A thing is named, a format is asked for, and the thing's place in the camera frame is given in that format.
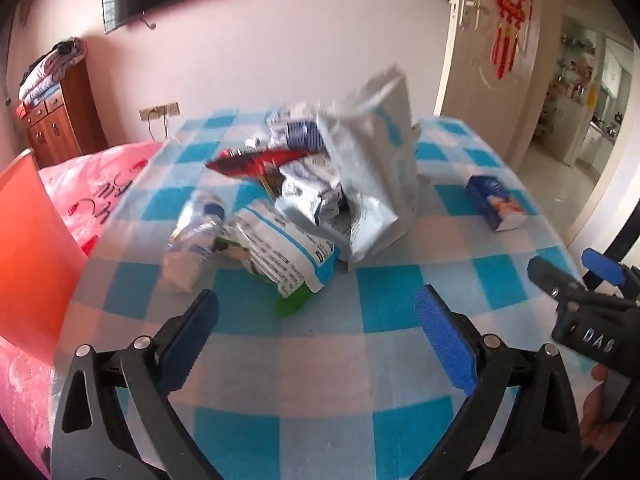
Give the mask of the right hand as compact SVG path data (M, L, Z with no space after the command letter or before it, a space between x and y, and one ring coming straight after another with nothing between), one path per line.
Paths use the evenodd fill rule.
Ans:
M582 406L582 420L579 423L583 448L592 448L598 453L606 452L624 429L623 422L605 422L601 415L604 398L604 381L608 369L597 364L591 371L593 380L599 383L585 398Z

